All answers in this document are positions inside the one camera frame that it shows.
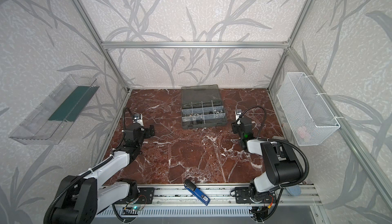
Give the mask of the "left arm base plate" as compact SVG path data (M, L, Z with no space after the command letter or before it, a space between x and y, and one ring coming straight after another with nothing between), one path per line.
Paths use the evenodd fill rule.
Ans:
M154 192L154 187L140 187L138 190L132 190L127 197L115 202L115 204L152 204Z

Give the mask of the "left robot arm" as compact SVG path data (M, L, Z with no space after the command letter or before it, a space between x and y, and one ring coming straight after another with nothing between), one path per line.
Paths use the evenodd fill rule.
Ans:
M141 154L145 139L155 136L155 127L133 123L124 129L124 138L107 159L78 176L65 177L49 205L45 224L89 224L94 217L117 201L139 199L134 180L123 179L110 186L104 184Z

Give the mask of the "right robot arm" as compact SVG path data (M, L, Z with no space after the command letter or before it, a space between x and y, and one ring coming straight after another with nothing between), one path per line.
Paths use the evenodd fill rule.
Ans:
M250 154L263 159L265 172L254 178L248 188L235 188L237 203L263 203L272 199L275 191L302 183L310 166L305 154L285 139L262 139L253 134L249 118L238 116L232 131L240 136L239 144Z

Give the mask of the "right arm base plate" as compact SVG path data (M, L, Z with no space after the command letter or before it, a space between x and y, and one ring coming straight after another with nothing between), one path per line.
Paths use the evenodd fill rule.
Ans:
M234 188L234 197L237 204L274 204L276 195L273 192L258 192L254 187Z

